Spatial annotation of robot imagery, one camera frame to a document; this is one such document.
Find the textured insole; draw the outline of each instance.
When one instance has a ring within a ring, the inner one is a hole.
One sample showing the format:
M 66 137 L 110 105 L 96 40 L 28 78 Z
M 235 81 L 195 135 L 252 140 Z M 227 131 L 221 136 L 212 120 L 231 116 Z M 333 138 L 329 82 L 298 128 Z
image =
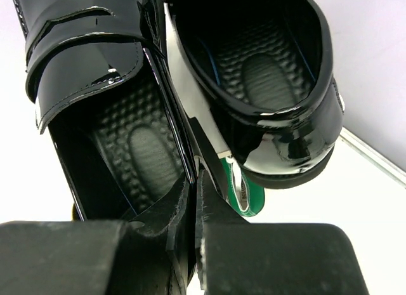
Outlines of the textured insole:
M 137 213 L 168 193 L 182 163 L 163 111 L 153 74 L 102 95 L 90 135 Z
M 283 21 L 246 21 L 216 33 L 208 44 L 218 84 L 238 100 L 280 110 L 304 100 L 312 89 L 305 58 Z

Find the black shoe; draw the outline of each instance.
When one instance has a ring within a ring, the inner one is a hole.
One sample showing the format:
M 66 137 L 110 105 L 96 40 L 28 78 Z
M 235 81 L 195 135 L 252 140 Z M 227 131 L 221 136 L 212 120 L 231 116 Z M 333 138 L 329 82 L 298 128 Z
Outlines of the black shoe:
M 81 219 L 130 220 L 180 178 L 194 185 L 162 0 L 14 3 L 37 127 L 49 128 Z
M 169 0 L 183 56 L 241 168 L 268 188 L 316 177 L 343 125 L 312 0 Z

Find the black rubber sole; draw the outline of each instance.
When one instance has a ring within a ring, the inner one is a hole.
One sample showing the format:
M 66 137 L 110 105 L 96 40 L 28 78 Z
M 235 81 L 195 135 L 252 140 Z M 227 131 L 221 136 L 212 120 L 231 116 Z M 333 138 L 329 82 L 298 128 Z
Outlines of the black rubber sole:
M 326 167 L 327 163 L 330 161 L 331 155 L 334 151 L 333 149 L 324 157 L 324 159 L 318 163 L 312 169 L 306 171 L 305 173 L 298 174 L 287 174 L 287 175 L 266 175 L 255 173 L 253 171 L 247 170 L 241 166 L 241 170 L 244 174 L 254 183 L 261 185 L 262 187 L 269 189 L 288 189 L 305 184 L 312 179 L 316 178 Z

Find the white background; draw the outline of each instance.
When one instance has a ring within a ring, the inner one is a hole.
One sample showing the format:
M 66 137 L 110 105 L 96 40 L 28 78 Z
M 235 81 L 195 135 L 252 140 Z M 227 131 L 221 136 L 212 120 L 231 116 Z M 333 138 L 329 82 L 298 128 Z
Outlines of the white background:
M 321 5 L 345 10 L 338 2 Z M 375 4 L 364 12 L 375 15 L 378 8 Z M 339 16 L 332 10 L 326 14 Z M 25 95 L 24 40 L 11 0 L 0 0 L 0 19 L 0 222 L 69 220 L 69 188 L 48 134 L 37 133 L 34 106 Z M 338 33 L 333 34 L 333 42 L 342 46 L 348 41 Z M 345 61 L 336 59 L 336 68 L 351 68 L 354 61 Z M 351 80 L 339 73 L 341 88 L 365 81 L 383 84 L 380 77 L 365 78 L 368 72 L 353 72 L 357 76 Z M 344 97 L 349 93 L 341 92 Z M 405 189 L 339 141 L 319 178 L 292 190 L 268 191 L 266 206 L 254 221 L 336 224 L 353 243 L 370 295 L 406 295 L 405 208 Z

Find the stitching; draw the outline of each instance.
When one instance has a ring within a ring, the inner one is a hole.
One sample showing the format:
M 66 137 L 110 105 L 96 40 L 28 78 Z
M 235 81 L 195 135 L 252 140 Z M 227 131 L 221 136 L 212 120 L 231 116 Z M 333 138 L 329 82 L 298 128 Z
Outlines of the stitching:
M 130 71 L 128 71 L 127 73 L 125 73 L 124 75 L 115 77 L 115 78 L 114 78 L 114 82 L 120 81 L 121 79 L 123 79 L 124 77 L 126 77 L 128 74 L 130 74 L 130 73 L 137 67 L 138 62 L 140 61 L 140 56 L 139 56 L 138 52 L 136 52 L 136 55 L 137 55 L 137 57 L 136 57 L 136 61 L 135 61 L 134 67 L 133 67 Z M 66 100 L 67 98 L 70 98 L 71 96 L 74 96 L 74 95 L 76 95 L 76 94 L 82 92 L 82 91 L 85 90 L 85 89 L 92 88 L 92 87 L 94 87 L 94 86 L 96 86 L 96 85 L 98 85 L 98 84 L 102 84 L 102 83 L 107 82 L 107 81 L 109 81 L 109 80 L 111 80 L 111 78 L 105 79 L 104 81 L 96 82 L 96 83 L 94 83 L 94 84 L 91 84 L 90 86 L 83 87 L 83 88 L 81 88 L 81 89 L 79 89 L 79 90 L 77 90 L 77 91 L 75 91 L 75 92 L 73 92 L 73 93 L 71 93 L 71 94 L 65 96 L 65 97 L 62 98 L 60 101 L 58 101 L 56 104 L 54 104 L 51 108 L 49 108 L 49 110 L 47 110 L 44 114 L 41 114 L 42 117 L 41 117 L 41 120 L 39 121 L 39 124 L 41 124 L 41 123 L 43 122 L 45 116 L 46 116 L 50 111 L 52 111 L 56 106 L 58 106 L 61 102 L 63 102 L 63 101 Z
M 24 36 L 27 37 L 28 28 L 27 28 L 27 25 L 25 24 L 25 19 L 24 19 L 23 11 L 22 11 L 21 6 L 20 6 L 20 1 L 19 0 L 13 0 L 13 2 L 14 2 L 14 7 L 15 7 L 15 10 L 17 12 L 18 20 L 20 21 L 20 25 L 21 25 L 21 28 L 23 30 Z

